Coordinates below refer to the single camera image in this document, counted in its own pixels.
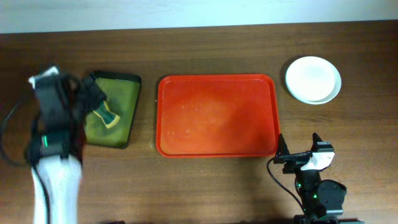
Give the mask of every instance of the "black cable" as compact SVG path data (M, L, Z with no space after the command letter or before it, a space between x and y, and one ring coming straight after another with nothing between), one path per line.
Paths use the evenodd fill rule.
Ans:
M30 93L29 95L21 98L15 105L14 107L12 107L12 109L8 112L8 114L6 115L6 117L3 119L2 123L1 123L1 127L0 127L0 154L1 157L10 165L15 166L15 167L28 167L29 164L27 162L18 162L18 161L14 161L12 160L7 153L5 152L3 146L2 146L2 136L4 134L4 132L6 131L7 128L7 123L8 121L12 118L12 116L14 115L14 113L18 110L18 108L20 107L21 104L25 103L26 101L28 101L31 96L33 94Z
M274 159L275 159L275 157L273 157L272 159L268 160L268 162L267 162L267 171L268 171L269 175L271 176L272 180L274 180L274 181L279 185L279 187L282 187L282 189L284 189L287 193L289 193L289 194L296 200L296 202L298 203L298 205L300 206L301 210L302 210L303 213L304 213L305 219L308 220L308 221L310 221L310 220L308 219L307 214L305 213L303 204L301 204L300 200L296 197L296 195L294 195L289 189L287 189L285 186L283 186L283 185L274 177L274 175L272 175L272 172L271 172L271 170L269 169L269 164L270 164Z

